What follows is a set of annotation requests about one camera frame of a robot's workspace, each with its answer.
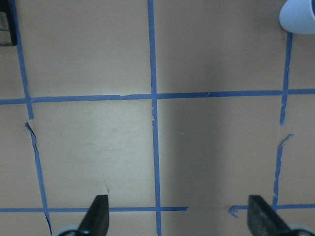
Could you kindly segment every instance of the white cup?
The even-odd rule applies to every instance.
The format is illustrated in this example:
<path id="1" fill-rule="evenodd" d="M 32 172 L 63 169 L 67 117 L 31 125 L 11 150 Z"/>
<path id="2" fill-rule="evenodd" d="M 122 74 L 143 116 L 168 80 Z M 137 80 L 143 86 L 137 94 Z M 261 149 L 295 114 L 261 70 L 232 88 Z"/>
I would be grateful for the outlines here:
<path id="1" fill-rule="evenodd" d="M 288 32 L 315 33 L 315 0 L 287 0 L 283 5 L 279 20 Z"/>

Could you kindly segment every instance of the blue painter's tape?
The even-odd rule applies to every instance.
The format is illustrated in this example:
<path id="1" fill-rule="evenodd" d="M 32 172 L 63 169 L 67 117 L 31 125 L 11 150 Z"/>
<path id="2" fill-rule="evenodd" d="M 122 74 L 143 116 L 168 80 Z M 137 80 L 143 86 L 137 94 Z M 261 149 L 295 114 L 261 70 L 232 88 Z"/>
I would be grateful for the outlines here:
<path id="1" fill-rule="evenodd" d="M 188 206 L 161 207 L 161 211 L 188 211 Z"/>
<path id="2" fill-rule="evenodd" d="M 289 89 L 288 94 L 290 95 L 315 94 L 315 88 Z"/>
<path id="3" fill-rule="evenodd" d="M 241 96 L 279 96 L 281 90 L 248 90 L 248 91 L 221 91 L 221 92 L 188 92 L 188 93 L 159 93 L 157 99 L 174 98 L 207 98 L 207 97 L 241 97 Z"/>
<path id="4" fill-rule="evenodd" d="M 154 158 L 154 180 L 156 193 L 156 221 L 157 221 L 157 235 L 162 235 L 161 226 L 161 198 L 160 198 L 160 180 L 159 180 L 159 152 L 158 152 L 158 101 L 152 99 L 152 115 L 154 117 L 153 124 L 153 158 Z"/>
<path id="5" fill-rule="evenodd" d="M 42 208 L 0 208 L 0 212 L 44 212 Z"/>
<path id="6" fill-rule="evenodd" d="M 290 73 L 290 61 L 292 51 L 293 34 L 288 32 L 286 37 L 286 53 L 285 53 L 285 64 L 284 64 L 284 75 L 283 75 L 283 91 L 280 111 L 280 125 L 283 126 L 285 122 L 285 110 L 287 104 L 287 94 L 289 88 L 289 73 Z"/>
<path id="7" fill-rule="evenodd" d="M 47 219 L 47 223 L 48 223 L 49 230 L 51 233 L 51 224 L 50 224 L 49 211 L 48 211 L 48 206 L 47 206 L 43 172 L 42 172 L 42 168 L 41 168 L 41 164 L 40 164 L 38 149 L 36 146 L 36 142 L 37 142 L 36 136 L 35 136 L 32 128 L 30 127 L 30 125 L 28 123 L 25 123 L 24 126 L 26 127 L 26 129 L 28 129 L 28 131 L 31 134 L 31 141 L 32 141 L 32 145 L 33 145 L 33 149 L 34 149 L 34 153 L 35 153 L 35 165 L 36 165 L 37 178 L 38 178 L 39 189 L 40 189 L 40 194 L 41 194 L 41 200 L 42 200 L 42 204 L 43 204 L 43 210 L 44 210 L 44 214 L 45 214 L 45 217 Z"/>
<path id="8" fill-rule="evenodd" d="M 234 218 L 238 219 L 238 216 L 235 214 L 236 210 L 247 210 L 248 206 L 232 206 L 229 210 L 228 213 L 233 216 Z"/>
<path id="9" fill-rule="evenodd" d="M 16 36 L 17 36 L 17 40 L 18 40 L 16 47 L 17 47 L 17 52 L 18 52 L 19 64 L 20 64 L 20 72 L 21 72 L 23 90 L 24 90 L 26 105 L 27 105 L 27 109 L 28 109 L 28 113 L 29 113 L 29 119 L 33 119 L 34 114 L 33 114 L 31 97 L 30 97 L 29 89 L 28 89 L 28 79 L 27 79 L 26 68 L 25 68 L 25 63 L 24 63 L 24 56 L 23 56 L 23 50 L 22 50 L 20 28 L 19 28 L 17 10 L 16 10 L 16 6 L 15 6 L 15 0 L 11 0 L 11 5 L 12 5 L 12 12 L 13 12 L 15 28 L 16 28 Z"/>
<path id="10" fill-rule="evenodd" d="M 279 205 L 277 209 L 314 209 L 315 204 L 291 204 L 291 205 Z"/>
<path id="11" fill-rule="evenodd" d="M 282 150 L 286 142 L 293 137 L 294 134 L 288 135 L 283 142 L 277 148 L 277 161 L 276 161 L 276 172 L 275 172 L 275 182 L 274 182 L 274 197 L 272 200 L 272 205 L 276 206 L 278 204 L 279 196 L 279 178 L 281 172 L 281 159 L 282 159 Z"/>
<path id="12" fill-rule="evenodd" d="M 149 45 L 150 45 L 150 69 L 151 69 L 151 95 L 153 125 L 153 157 L 154 157 L 154 179 L 156 192 L 156 221 L 157 235 L 162 236 L 161 226 L 161 199 L 159 182 L 159 156 L 158 156 L 158 101 L 157 101 L 157 65 L 156 65 L 156 42 L 154 28 L 154 5 L 153 0 L 148 0 L 148 22 L 149 22 Z"/>
<path id="13" fill-rule="evenodd" d="M 33 97 L 32 103 L 39 102 L 77 102 L 77 101 L 116 101 L 116 100 L 142 100 L 151 99 L 151 94 L 120 95 L 91 95 L 91 96 L 59 96 L 59 97 Z"/>
<path id="14" fill-rule="evenodd" d="M 8 105 L 8 104 L 23 104 L 26 103 L 25 98 L 17 98 L 17 99 L 0 99 L 0 105 Z"/>
<path id="15" fill-rule="evenodd" d="M 71 213 L 71 212 L 87 212 L 88 208 L 48 208 L 48 212 L 53 213 Z M 157 208 L 153 207 L 111 207 L 110 212 L 146 212 L 156 211 Z M 161 207 L 160 211 L 187 211 L 187 206 L 169 206 Z M 0 208 L 0 212 L 45 212 L 43 208 Z"/>
<path id="16" fill-rule="evenodd" d="M 290 204 L 290 205 L 270 205 L 274 210 L 286 210 L 286 209 L 315 209 L 315 204 Z M 235 214 L 237 210 L 248 210 L 248 206 L 233 206 L 228 211 L 230 215 L 235 218 L 238 216 Z"/>

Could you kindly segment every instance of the black object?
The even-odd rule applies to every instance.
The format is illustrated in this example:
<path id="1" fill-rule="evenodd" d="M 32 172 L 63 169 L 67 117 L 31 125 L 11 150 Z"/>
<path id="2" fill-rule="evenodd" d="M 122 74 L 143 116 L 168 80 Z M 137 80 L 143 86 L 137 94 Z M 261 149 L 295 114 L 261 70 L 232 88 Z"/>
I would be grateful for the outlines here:
<path id="1" fill-rule="evenodd" d="M 108 196 L 97 195 L 77 230 L 59 236 L 105 236 L 109 227 Z"/>
<path id="2" fill-rule="evenodd" d="M 249 196 L 247 225 L 253 236 L 314 236 L 305 230 L 291 230 L 261 196 Z"/>
<path id="3" fill-rule="evenodd" d="M 17 42 L 10 0 L 0 0 L 0 46 L 16 46 Z"/>

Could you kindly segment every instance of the tape strip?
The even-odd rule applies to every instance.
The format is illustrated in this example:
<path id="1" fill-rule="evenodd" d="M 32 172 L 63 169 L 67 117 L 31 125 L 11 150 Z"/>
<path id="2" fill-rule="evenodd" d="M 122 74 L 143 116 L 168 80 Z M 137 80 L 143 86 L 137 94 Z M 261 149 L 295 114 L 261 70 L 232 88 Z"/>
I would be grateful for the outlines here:
<path id="1" fill-rule="evenodd" d="M 11 0 L 11 6 L 12 6 L 12 12 L 13 12 L 13 17 L 14 17 L 14 22 L 15 22 L 16 36 L 18 40 L 16 47 L 17 47 L 17 52 L 18 52 L 18 59 L 19 59 L 19 64 L 20 64 L 20 72 L 21 72 L 23 90 L 24 90 L 24 95 L 25 95 L 25 100 L 26 100 L 26 106 L 29 113 L 29 119 L 33 119 L 34 114 L 33 114 L 31 97 L 30 97 L 29 89 L 28 89 L 28 79 L 27 79 L 26 68 L 25 68 L 25 63 L 24 63 L 24 56 L 23 56 L 23 50 L 22 50 L 22 42 L 21 42 L 21 36 L 20 36 L 18 15 L 17 15 L 16 6 L 15 6 L 15 0 Z"/>
<path id="2" fill-rule="evenodd" d="M 149 44 L 150 44 L 150 69 L 151 69 L 151 95 L 152 95 L 152 121 L 153 125 L 153 157 L 154 179 L 156 194 L 156 221 L 157 235 L 162 236 L 161 226 L 161 199 L 159 181 L 159 156 L 158 156 L 158 101 L 157 101 L 157 65 L 156 65 L 156 42 L 154 28 L 154 5 L 153 0 L 148 0 Z"/>
<path id="3" fill-rule="evenodd" d="M 33 145 L 33 149 L 35 153 L 35 165 L 36 165 L 36 171 L 37 171 L 37 178 L 38 178 L 38 183 L 39 183 L 41 200 L 43 204 L 43 212 L 45 214 L 45 217 L 49 226 L 49 231 L 51 234 L 51 224 L 50 224 L 49 211 L 48 211 L 47 199 L 46 199 L 46 193 L 45 193 L 44 178 L 43 178 L 43 172 L 42 172 L 42 168 L 40 164 L 39 153 L 36 146 L 36 143 L 37 143 L 36 136 L 28 123 L 25 123 L 24 126 L 26 127 L 26 129 L 28 129 L 28 131 L 31 134 L 31 141 L 32 141 L 32 145 Z"/>
<path id="4" fill-rule="evenodd" d="M 283 92 L 281 101 L 281 111 L 280 111 L 280 125 L 283 126 L 285 122 L 285 110 L 287 104 L 287 94 L 289 88 L 289 73 L 290 73 L 290 61 L 291 61 L 291 51 L 292 51 L 292 38 L 293 34 L 288 32 L 286 37 L 286 53 L 285 53 L 285 64 L 284 64 L 284 75 L 283 75 Z"/>
<path id="5" fill-rule="evenodd" d="M 32 103 L 39 102 L 75 102 L 75 101 L 116 101 L 116 100 L 141 100 L 151 99 L 151 94 L 120 95 L 91 95 L 91 96 L 58 96 L 58 97 L 33 97 Z"/>
<path id="6" fill-rule="evenodd" d="M 17 99 L 0 99 L 0 105 L 8 105 L 8 104 L 23 104 L 26 103 L 25 98 L 17 98 Z"/>
<path id="7" fill-rule="evenodd" d="M 111 207 L 110 212 L 146 212 L 156 211 L 156 207 Z M 159 211 L 187 211 L 187 206 L 161 207 Z M 53 213 L 71 213 L 71 212 L 87 212 L 88 208 L 48 208 L 48 212 Z M 45 212 L 43 208 L 0 208 L 0 212 Z"/>
<path id="8" fill-rule="evenodd" d="M 241 97 L 241 96 L 279 96 L 281 90 L 246 90 L 221 92 L 189 92 L 189 93 L 159 93 L 157 99 L 173 98 L 206 98 L 206 97 Z"/>
<path id="9" fill-rule="evenodd" d="M 282 150 L 286 142 L 293 137 L 294 134 L 289 134 L 283 142 L 277 148 L 277 161 L 276 161 L 276 172 L 275 172 L 275 182 L 274 182 L 274 197 L 272 200 L 272 205 L 276 206 L 278 204 L 279 196 L 279 178 L 281 172 L 281 159 L 282 159 Z"/>
<path id="10" fill-rule="evenodd" d="M 289 89 L 290 95 L 315 94 L 315 88 Z"/>
<path id="11" fill-rule="evenodd" d="M 315 209 L 315 204 L 289 204 L 289 205 L 270 205 L 274 210 L 285 210 L 285 209 Z M 248 206 L 232 206 L 228 213 L 234 218 L 238 219 L 235 214 L 238 210 L 248 210 Z"/>

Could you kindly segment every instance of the grid square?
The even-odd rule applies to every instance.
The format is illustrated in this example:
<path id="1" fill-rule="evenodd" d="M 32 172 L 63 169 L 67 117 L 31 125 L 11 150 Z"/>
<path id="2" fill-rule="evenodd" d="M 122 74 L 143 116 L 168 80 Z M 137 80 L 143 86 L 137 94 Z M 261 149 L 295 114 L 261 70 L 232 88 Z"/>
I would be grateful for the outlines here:
<path id="1" fill-rule="evenodd" d="M 17 8 L 31 96 L 150 93 L 146 0 L 29 0 Z"/>
<path id="2" fill-rule="evenodd" d="M 0 47 L 0 99 L 24 98 L 16 47 Z"/>
<path id="3" fill-rule="evenodd" d="M 49 236 L 43 213 L 0 213 L 1 235 Z"/>
<path id="4" fill-rule="evenodd" d="M 189 210 L 273 196 L 280 97 L 158 102 L 161 204 Z"/>
<path id="5" fill-rule="evenodd" d="M 188 212 L 162 212 L 163 236 L 235 235 L 251 236 L 247 228 L 247 211 L 237 213 L 235 219 L 228 209 L 189 209 Z"/>
<path id="6" fill-rule="evenodd" d="M 279 204 L 313 204 L 315 95 L 288 97 L 281 136 L 294 134 L 284 146 L 279 182 Z"/>
<path id="7" fill-rule="evenodd" d="M 0 106 L 0 207 L 42 207 L 25 105 Z"/>
<path id="8" fill-rule="evenodd" d="M 84 213 L 51 213 L 53 232 L 67 224 L 79 224 Z M 107 235 L 156 236 L 155 212 L 111 212 Z"/>
<path id="9" fill-rule="evenodd" d="M 281 1 L 155 1 L 159 93 L 281 89 Z"/>
<path id="10" fill-rule="evenodd" d="M 315 35 L 293 35 L 290 62 L 290 89 L 313 89 Z"/>
<path id="11" fill-rule="evenodd" d="M 110 207 L 155 206 L 150 100 L 33 109 L 48 207 L 89 207 L 106 189 Z"/>

